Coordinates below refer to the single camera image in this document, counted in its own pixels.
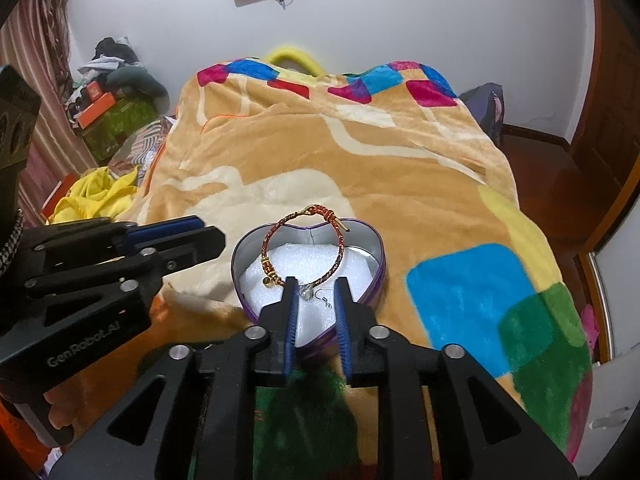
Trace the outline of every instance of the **yellow cloth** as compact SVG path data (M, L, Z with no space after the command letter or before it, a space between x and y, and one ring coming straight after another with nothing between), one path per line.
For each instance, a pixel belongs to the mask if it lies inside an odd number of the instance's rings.
M78 180L49 217L50 224L108 216L125 212L133 202L138 188L133 185L138 174L134 168L118 180L113 180L108 168L98 168Z

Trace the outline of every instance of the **white foam insert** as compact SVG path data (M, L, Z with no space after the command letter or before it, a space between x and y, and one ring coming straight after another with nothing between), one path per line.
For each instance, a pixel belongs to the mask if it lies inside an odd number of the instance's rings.
M331 269L338 256L338 247L331 244L284 244L268 251L267 255L283 280L287 276L295 276L298 283L304 285L315 281ZM354 300L358 300L364 294L373 280L366 257L348 247L345 248L338 270L314 289L317 298L313 297L308 301L299 298L297 347L313 341L335 323L334 282L341 276L349 280ZM263 278L264 271L259 255L240 277L240 290L256 316L260 315L265 305L277 303L282 299L282 287L266 287L262 283ZM318 298L326 298L331 307Z

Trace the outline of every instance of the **blue square pattern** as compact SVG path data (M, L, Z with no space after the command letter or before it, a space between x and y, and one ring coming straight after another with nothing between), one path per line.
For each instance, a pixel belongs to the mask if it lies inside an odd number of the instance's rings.
M423 64L420 65L420 68L424 72L424 75L427 76L429 81L434 83L434 85L436 85L440 89L443 95L446 95L447 97L451 97L452 99L458 98L456 93L451 89L449 82L446 79L444 79L444 76L440 72L438 72L434 68L431 68L430 66L426 66Z
M434 348L458 343L494 378L510 371L498 325L536 293L511 250L487 244L421 262L406 286Z
M382 92L389 88L399 85L402 82L402 75L387 65L375 67L360 77L364 86L371 95Z
M278 72L264 63L252 59L238 59L226 65L226 70L232 74L242 74L254 79L271 81L278 77Z

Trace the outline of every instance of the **green box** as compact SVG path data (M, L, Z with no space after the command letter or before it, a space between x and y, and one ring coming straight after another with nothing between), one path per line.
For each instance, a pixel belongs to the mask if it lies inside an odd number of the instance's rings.
M125 140L158 118L143 98L124 98L98 117L80 135L99 165L105 166Z

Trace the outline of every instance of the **wooden door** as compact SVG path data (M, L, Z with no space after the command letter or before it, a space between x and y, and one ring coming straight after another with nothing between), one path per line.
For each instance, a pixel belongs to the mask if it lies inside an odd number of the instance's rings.
M640 49L607 0L596 0L590 92L571 153L609 203L640 154Z

